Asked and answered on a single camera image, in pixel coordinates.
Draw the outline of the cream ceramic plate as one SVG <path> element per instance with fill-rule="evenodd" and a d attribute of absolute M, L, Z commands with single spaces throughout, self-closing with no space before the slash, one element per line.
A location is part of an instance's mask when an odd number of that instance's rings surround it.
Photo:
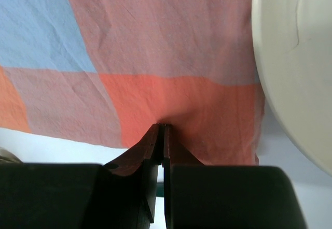
<path fill-rule="evenodd" d="M 258 75 L 292 143 L 331 173 L 331 0 L 252 0 Z"/>

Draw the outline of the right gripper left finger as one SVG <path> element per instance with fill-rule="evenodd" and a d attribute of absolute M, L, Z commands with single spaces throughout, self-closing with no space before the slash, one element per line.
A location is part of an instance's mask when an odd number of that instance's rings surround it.
<path fill-rule="evenodd" d="M 149 228 L 160 125 L 105 165 L 1 165 L 1 228 Z"/>

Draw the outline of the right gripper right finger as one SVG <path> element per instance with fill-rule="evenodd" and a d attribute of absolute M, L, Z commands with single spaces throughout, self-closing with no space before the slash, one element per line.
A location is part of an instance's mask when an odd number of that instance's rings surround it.
<path fill-rule="evenodd" d="M 163 137 L 167 228 L 306 228 L 284 171 L 273 166 L 204 165 L 166 125 Z"/>

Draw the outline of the checkered orange blue cloth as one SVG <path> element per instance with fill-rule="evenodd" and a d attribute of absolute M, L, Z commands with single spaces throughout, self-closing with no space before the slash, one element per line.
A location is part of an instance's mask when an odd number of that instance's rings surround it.
<path fill-rule="evenodd" d="M 152 124 L 255 165 L 252 0 L 1 0 L 1 127 L 128 148 Z"/>

